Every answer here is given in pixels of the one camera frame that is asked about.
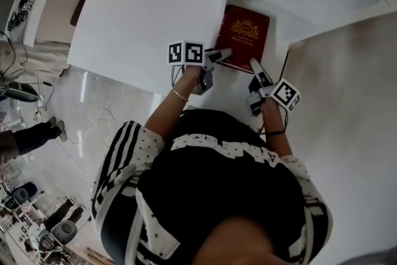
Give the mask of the black round-top machine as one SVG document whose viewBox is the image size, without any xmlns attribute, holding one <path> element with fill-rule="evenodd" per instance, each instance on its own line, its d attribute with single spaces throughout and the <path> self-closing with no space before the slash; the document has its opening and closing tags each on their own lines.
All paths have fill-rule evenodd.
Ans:
<svg viewBox="0 0 397 265">
<path fill-rule="evenodd" d="M 22 102 L 38 102 L 40 100 L 37 91 L 31 85 L 17 81 L 9 83 L 8 90 L 4 95 Z"/>
<path fill-rule="evenodd" d="M 52 237 L 61 245 L 70 243 L 77 232 L 77 226 L 71 220 L 63 220 L 51 229 Z"/>
</svg>

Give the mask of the person's right forearm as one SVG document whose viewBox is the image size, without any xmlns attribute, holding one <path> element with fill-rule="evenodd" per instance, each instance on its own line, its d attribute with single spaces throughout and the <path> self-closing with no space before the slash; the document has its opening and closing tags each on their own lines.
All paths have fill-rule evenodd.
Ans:
<svg viewBox="0 0 397 265">
<path fill-rule="evenodd" d="M 279 105 L 271 97 L 267 98 L 263 105 L 261 105 L 261 114 L 265 132 L 273 132 L 283 130 L 285 128 Z M 293 154 L 285 133 L 276 136 L 266 136 L 266 141 L 272 150 L 280 157 L 290 156 Z"/>
</svg>

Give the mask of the white low cabinet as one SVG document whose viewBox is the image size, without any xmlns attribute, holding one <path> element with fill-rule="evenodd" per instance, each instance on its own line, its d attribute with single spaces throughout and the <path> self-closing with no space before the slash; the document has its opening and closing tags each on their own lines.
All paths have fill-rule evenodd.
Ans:
<svg viewBox="0 0 397 265">
<path fill-rule="evenodd" d="M 33 47 L 35 42 L 70 44 L 75 30 L 70 21 L 79 0 L 29 1 L 33 7 L 22 36 L 24 45 Z"/>
</svg>

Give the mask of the black and white patterned shirt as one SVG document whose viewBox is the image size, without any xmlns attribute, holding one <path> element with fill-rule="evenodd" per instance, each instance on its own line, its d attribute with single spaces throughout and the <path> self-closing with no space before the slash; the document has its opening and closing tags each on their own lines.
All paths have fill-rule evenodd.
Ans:
<svg viewBox="0 0 397 265">
<path fill-rule="evenodd" d="M 296 156 L 279 156 L 246 124 L 208 109 L 185 111 L 167 140 L 125 122 L 98 172 L 91 211 L 117 265 L 189 265 L 232 216 L 258 222 L 278 257 L 305 265 L 332 230 Z"/>
</svg>

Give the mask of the maroon hardcover book gold print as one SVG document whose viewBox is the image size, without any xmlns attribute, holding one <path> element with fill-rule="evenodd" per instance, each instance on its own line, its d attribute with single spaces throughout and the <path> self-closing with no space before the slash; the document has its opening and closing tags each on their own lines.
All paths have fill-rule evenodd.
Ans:
<svg viewBox="0 0 397 265">
<path fill-rule="evenodd" d="M 215 49 L 230 48 L 232 55 L 219 64 L 252 74 L 250 59 L 262 60 L 269 25 L 268 16 L 243 7 L 226 6 Z"/>
</svg>

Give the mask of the white cabinet desk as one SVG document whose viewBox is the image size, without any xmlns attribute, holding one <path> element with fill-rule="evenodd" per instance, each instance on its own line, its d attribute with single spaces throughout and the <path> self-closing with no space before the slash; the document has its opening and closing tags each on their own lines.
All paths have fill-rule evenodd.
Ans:
<svg viewBox="0 0 397 265">
<path fill-rule="evenodd" d="M 212 48 L 222 0 L 86 0 L 74 31 L 71 65 L 165 96 L 170 43 Z"/>
</svg>

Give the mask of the brown wooden panel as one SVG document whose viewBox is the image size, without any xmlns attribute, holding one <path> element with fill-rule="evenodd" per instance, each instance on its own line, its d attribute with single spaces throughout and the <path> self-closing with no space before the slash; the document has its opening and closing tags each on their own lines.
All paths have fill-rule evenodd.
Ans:
<svg viewBox="0 0 397 265">
<path fill-rule="evenodd" d="M 81 15 L 81 11 L 84 7 L 85 2 L 86 2 L 86 0 L 79 0 L 75 7 L 75 10 L 74 10 L 73 15 L 69 22 L 70 25 L 72 25 L 73 27 L 77 26 L 77 23 L 78 23 L 78 20 Z"/>
</svg>

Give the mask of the idle hand-held gripper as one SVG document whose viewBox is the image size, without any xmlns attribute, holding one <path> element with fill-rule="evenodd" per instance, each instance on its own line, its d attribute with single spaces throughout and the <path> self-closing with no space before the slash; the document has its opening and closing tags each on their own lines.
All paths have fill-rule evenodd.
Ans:
<svg viewBox="0 0 397 265">
<path fill-rule="evenodd" d="M 20 24 L 27 19 L 32 8 L 33 4 L 30 0 L 20 0 L 18 10 L 12 12 L 11 18 L 7 23 L 7 30 L 11 32 L 16 27 L 20 26 Z"/>
</svg>

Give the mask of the beige fabric cover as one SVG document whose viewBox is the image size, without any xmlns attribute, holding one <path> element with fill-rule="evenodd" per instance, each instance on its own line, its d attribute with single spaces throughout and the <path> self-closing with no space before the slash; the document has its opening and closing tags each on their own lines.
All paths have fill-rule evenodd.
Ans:
<svg viewBox="0 0 397 265">
<path fill-rule="evenodd" d="M 26 47 L 19 42 L 0 41 L 0 79 L 13 81 L 19 76 L 60 77 L 69 68 L 69 45 L 37 42 Z"/>
</svg>

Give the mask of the person's left forearm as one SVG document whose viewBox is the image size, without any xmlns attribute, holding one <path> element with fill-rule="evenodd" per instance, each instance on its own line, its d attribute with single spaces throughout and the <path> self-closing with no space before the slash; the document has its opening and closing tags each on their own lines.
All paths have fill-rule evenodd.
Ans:
<svg viewBox="0 0 397 265">
<path fill-rule="evenodd" d="M 146 121 L 145 128 L 166 140 L 174 130 L 190 95 L 198 84 L 200 74 L 201 67 L 187 66 L 169 94 Z"/>
</svg>

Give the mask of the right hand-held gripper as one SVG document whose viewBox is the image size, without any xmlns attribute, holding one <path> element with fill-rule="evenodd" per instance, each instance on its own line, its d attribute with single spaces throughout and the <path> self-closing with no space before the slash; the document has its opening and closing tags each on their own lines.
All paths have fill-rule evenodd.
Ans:
<svg viewBox="0 0 397 265">
<path fill-rule="evenodd" d="M 246 98 L 250 115 L 258 116 L 261 105 L 268 98 L 272 98 L 287 113 L 291 113 L 300 102 L 299 90 L 284 78 L 275 85 L 267 71 L 255 58 L 251 58 L 249 62 L 255 75 L 249 84 L 249 95 Z"/>
</svg>

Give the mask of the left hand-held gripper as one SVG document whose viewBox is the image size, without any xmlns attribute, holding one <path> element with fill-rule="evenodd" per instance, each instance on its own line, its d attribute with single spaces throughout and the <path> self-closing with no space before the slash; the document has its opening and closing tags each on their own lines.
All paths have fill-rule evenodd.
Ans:
<svg viewBox="0 0 397 265">
<path fill-rule="evenodd" d="M 183 40 L 168 45 L 167 65 L 172 67 L 181 66 L 183 70 L 187 66 L 201 67 L 198 84 L 194 88 L 193 93 L 206 93 L 213 86 L 213 64 L 229 58 L 232 54 L 231 48 L 205 51 L 203 42 Z"/>
</svg>

